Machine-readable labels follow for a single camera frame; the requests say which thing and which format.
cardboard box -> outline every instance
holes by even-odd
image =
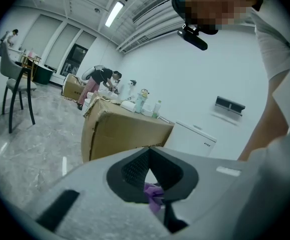
[[[85,85],[81,85],[76,76],[68,74],[63,86],[63,96],[77,101],[84,88]]]
[[[163,120],[98,99],[85,118],[81,139],[83,162],[139,147],[164,146],[172,128],[173,124]]]

white shirt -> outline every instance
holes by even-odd
[[[12,32],[8,33],[7,36],[5,37],[4,42],[7,42],[7,40],[10,38],[9,42],[12,44],[15,44],[17,40],[17,35],[14,35]]]
[[[290,70],[290,16],[285,8],[278,0],[264,0],[251,17],[268,79]],[[273,97],[290,127],[290,72]]]

black mesh opening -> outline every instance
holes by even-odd
[[[164,189],[166,204],[187,198],[198,183],[193,166],[155,147],[146,147],[112,165],[107,172],[108,185],[126,202],[148,203],[143,187],[149,169]]]

person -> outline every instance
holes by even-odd
[[[112,77],[114,80],[119,80],[121,78],[121,73],[118,71],[112,71],[109,68],[96,69],[91,73],[91,76],[81,93],[79,100],[77,102],[77,106],[79,110],[82,110],[85,99],[87,98],[88,92],[96,92],[99,89],[99,85],[103,82],[103,85],[108,88],[110,91],[114,92],[116,88],[111,83],[110,78]]]
[[[15,45],[16,38],[18,36],[18,29],[14,29],[11,33],[8,33],[5,42],[7,42],[8,46],[12,47]]]
[[[237,16],[251,8],[268,77],[268,95],[264,112],[239,160],[248,160],[253,150],[286,135],[288,125],[273,93],[290,71],[290,16],[278,0],[172,0],[172,5],[186,22],[211,30],[216,29],[216,25],[233,23]]]
[[[14,29],[12,32],[7,31],[1,38],[0,38],[0,46],[2,42],[6,42],[7,46],[12,47],[15,44],[16,38],[18,36],[18,29]]]

marble floor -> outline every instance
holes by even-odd
[[[60,87],[37,86],[32,92],[35,125],[31,122],[26,93],[24,110],[20,109],[19,100],[15,102],[12,134],[8,132],[9,115],[0,116],[0,193],[21,209],[82,164],[84,118],[77,104],[62,97]]]

